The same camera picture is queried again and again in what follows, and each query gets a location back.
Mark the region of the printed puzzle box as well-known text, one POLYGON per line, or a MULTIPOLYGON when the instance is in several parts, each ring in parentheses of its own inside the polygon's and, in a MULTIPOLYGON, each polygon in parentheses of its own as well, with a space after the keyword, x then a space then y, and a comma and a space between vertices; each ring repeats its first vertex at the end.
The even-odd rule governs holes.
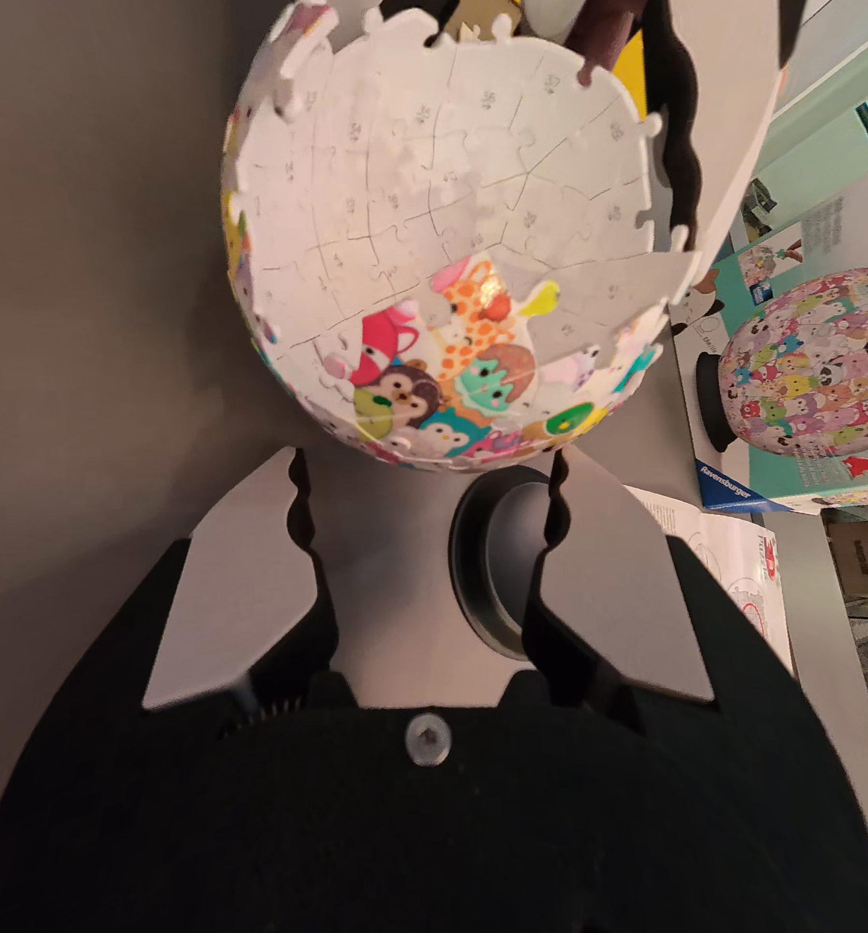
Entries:
POLYGON ((868 175, 670 309, 702 505, 868 506, 868 175))

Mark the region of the black ball stand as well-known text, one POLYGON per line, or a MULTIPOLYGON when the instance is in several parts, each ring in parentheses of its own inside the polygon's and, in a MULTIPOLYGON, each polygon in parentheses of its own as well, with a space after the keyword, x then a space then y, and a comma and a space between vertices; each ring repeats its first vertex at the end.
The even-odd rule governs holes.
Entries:
POLYGON ((474 634, 542 672, 557 636, 532 606, 532 591, 567 528, 555 502, 561 483, 558 460, 549 474, 523 465, 481 474, 454 511, 448 543, 451 587, 474 634))

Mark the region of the partly built puzzle ball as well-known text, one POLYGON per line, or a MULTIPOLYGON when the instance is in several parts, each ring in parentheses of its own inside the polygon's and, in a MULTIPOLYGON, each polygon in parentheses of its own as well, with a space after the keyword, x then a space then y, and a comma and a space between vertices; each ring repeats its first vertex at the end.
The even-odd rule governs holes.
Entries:
POLYGON ((411 8, 287 6, 221 163, 230 284, 264 363, 343 443, 473 473, 562 448, 662 352, 692 282, 657 250, 652 149, 623 83, 542 38, 455 42, 411 8))

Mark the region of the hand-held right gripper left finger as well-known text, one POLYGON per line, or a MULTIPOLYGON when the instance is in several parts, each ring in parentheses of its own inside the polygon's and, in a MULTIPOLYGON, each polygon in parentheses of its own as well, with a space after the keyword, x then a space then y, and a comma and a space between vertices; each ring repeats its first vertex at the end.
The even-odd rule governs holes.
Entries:
POLYGON ((302 449, 265 461, 190 536, 145 709, 224 694, 240 709, 292 704, 337 649, 337 620, 313 548, 302 449))

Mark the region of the folded instruction leaflet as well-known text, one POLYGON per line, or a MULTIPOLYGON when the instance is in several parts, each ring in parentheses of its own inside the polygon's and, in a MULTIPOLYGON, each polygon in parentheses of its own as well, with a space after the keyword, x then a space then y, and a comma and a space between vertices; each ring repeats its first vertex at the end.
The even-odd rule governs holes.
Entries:
POLYGON ((667 535, 697 555, 784 667, 795 674, 775 534, 735 515, 713 514, 668 496, 628 486, 667 535))

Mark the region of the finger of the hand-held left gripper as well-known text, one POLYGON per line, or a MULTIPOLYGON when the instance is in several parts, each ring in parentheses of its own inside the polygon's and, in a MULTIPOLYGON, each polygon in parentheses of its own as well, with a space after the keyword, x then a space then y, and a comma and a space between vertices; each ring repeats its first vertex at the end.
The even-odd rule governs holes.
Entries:
POLYGON ((653 1, 641 18, 657 244, 671 303, 708 272, 751 181, 787 63, 787 3, 653 1))

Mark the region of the yellow plastic bin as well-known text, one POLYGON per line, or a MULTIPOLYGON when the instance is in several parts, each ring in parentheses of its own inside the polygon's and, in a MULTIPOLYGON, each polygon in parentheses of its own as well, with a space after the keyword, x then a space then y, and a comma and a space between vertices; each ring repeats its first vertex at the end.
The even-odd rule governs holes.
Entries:
POLYGON ((619 54, 612 74, 626 88, 641 121, 647 118, 647 76, 643 32, 638 30, 619 54))

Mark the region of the brown cardboard box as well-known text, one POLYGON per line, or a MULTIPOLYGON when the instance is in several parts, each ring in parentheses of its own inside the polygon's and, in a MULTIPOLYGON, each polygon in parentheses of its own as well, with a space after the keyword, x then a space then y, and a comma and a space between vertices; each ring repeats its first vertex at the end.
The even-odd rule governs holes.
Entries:
POLYGON ((832 510, 824 527, 846 603, 868 603, 868 519, 849 520, 847 510, 832 510))

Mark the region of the person's left hand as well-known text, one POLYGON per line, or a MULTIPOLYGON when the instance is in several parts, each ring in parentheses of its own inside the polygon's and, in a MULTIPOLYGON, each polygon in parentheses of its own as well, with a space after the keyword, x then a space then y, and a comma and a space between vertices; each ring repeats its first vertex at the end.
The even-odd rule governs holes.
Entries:
POLYGON ((580 83, 591 84, 592 72, 611 72, 627 41, 639 28, 647 1, 585 1, 569 32, 566 46, 584 60, 580 83))

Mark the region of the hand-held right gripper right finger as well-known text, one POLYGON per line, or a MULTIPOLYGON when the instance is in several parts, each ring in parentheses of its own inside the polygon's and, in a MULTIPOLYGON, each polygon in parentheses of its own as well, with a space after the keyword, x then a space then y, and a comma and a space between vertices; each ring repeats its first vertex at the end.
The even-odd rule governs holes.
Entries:
POLYGON ((628 689, 715 699, 668 538, 578 448, 554 455, 545 545, 522 623, 528 658, 564 706, 615 706, 628 689))

